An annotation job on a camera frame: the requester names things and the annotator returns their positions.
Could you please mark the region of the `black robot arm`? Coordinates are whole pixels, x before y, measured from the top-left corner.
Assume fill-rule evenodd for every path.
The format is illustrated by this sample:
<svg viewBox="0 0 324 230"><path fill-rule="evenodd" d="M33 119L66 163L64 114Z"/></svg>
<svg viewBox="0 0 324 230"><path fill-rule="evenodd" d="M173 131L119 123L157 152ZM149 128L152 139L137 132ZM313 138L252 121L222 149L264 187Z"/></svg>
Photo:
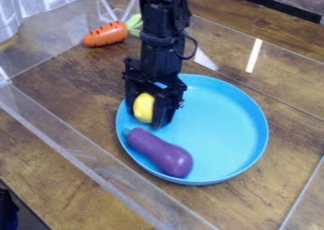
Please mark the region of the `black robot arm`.
<svg viewBox="0 0 324 230"><path fill-rule="evenodd" d="M191 12L187 0L139 0L143 29L140 31L140 59L124 58L125 105L133 113L133 101L141 93L153 98L153 129L164 127L181 103L186 84L177 77L184 56L184 28L190 25Z"/></svg>

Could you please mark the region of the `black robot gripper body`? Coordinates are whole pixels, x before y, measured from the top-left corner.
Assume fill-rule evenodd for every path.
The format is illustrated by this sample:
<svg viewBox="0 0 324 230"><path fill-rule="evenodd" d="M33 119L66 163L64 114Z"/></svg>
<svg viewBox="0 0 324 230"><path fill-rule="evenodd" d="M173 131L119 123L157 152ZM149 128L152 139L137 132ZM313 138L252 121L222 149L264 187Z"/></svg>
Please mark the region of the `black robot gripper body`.
<svg viewBox="0 0 324 230"><path fill-rule="evenodd" d="M140 59L124 59L123 78L129 77L145 84L145 91L153 95L159 90L186 90L177 78L181 68L184 38L179 35L156 38L140 35Z"/></svg>

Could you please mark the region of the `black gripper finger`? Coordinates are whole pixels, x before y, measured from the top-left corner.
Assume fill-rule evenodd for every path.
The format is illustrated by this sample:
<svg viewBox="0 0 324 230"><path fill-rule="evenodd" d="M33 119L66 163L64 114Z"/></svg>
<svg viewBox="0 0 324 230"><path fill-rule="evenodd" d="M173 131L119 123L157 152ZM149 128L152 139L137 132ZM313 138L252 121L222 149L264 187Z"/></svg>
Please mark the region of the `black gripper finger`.
<svg viewBox="0 0 324 230"><path fill-rule="evenodd" d="M175 110L181 105L183 92L180 90L159 90L153 95L151 127L159 129L168 125Z"/></svg>
<svg viewBox="0 0 324 230"><path fill-rule="evenodd" d="M124 81L125 81L125 104L127 104L127 108L131 110L136 97L145 91L145 84L140 80L133 80L129 77L124 77Z"/></svg>

